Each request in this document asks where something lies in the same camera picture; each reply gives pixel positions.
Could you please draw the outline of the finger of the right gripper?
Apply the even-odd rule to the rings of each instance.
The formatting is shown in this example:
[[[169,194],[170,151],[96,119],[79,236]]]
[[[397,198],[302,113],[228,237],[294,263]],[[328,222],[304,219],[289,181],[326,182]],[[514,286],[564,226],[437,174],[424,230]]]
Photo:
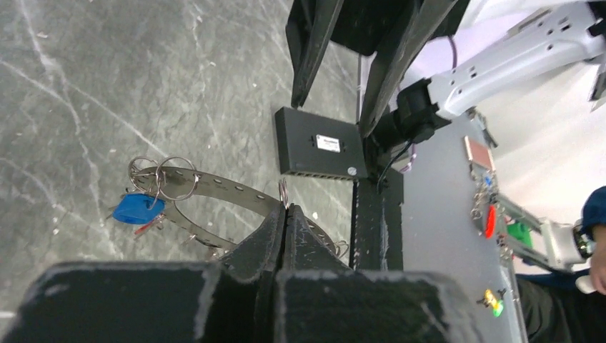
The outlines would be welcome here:
[[[420,49],[434,35],[456,1],[411,1],[381,40],[369,68],[359,117],[359,131],[369,136],[401,78]]]

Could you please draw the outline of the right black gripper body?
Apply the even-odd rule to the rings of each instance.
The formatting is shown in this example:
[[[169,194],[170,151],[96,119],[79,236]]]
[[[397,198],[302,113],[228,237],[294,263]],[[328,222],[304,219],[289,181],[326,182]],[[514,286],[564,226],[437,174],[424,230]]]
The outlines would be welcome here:
[[[331,41],[361,55],[372,55],[397,28],[412,24],[410,35],[426,42],[453,35],[468,1],[332,1],[337,10]]]

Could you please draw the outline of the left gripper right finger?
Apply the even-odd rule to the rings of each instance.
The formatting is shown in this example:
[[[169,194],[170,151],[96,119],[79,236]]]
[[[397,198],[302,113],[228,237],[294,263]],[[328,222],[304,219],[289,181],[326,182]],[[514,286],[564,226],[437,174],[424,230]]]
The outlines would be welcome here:
[[[288,209],[277,274],[278,342],[478,342],[471,301],[435,272],[354,271]]]

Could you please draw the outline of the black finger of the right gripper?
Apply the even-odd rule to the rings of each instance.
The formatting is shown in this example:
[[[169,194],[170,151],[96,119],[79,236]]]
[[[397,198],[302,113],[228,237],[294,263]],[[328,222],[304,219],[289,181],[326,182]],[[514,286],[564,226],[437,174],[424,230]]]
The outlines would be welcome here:
[[[294,72],[291,106],[304,105],[342,10],[339,0],[293,2],[286,38]]]

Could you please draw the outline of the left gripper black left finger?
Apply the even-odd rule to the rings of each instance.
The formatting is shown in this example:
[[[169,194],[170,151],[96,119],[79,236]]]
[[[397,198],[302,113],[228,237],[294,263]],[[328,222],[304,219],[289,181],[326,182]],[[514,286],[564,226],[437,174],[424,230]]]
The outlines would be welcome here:
[[[262,247],[216,262],[65,262],[28,289],[4,342],[270,342],[272,286],[286,209],[257,233]]]

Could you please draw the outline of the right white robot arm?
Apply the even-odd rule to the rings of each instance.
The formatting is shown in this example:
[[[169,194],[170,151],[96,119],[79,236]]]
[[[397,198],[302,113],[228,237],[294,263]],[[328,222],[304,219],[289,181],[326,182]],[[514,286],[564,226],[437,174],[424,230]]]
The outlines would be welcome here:
[[[471,1],[295,1],[285,28],[294,70],[291,105],[304,104],[329,42],[372,56],[359,132],[383,150],[418,144],[488,97],[567,64],[605,55],[605,3],[566,1],[517,34],[389,99],[431,39],[453,34]]]

